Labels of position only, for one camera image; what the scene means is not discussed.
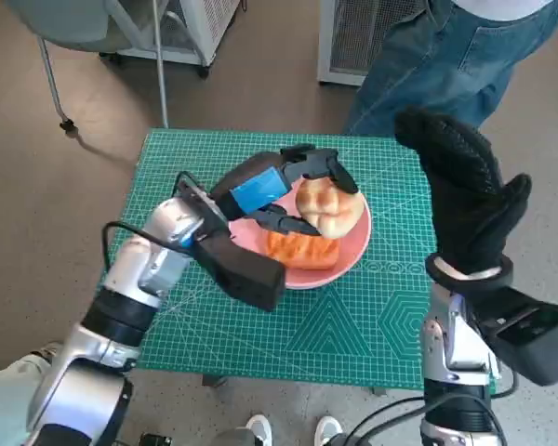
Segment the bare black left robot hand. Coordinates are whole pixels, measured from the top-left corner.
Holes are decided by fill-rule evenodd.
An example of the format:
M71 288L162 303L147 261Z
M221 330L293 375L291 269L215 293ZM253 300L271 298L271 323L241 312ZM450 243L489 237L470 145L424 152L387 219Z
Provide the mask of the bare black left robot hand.
M292 191L301 179L325 179L346 197L354 197L358 186L338 160L335 149L298 144L278 152L259 152L227 173L209 197L230 221L242 217L255 220L266 230L319 236L318 229L300 216L291 216L277 200Z

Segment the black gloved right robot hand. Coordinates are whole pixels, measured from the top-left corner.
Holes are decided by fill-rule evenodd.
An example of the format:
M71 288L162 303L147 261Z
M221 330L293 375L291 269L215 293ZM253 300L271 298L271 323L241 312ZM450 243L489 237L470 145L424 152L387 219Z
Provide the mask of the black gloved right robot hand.
M429 181L437 255L467 276L499 268L525 214L531 177L505 183L489 140L448 115L410 107L396 115L394 134L418 155Z

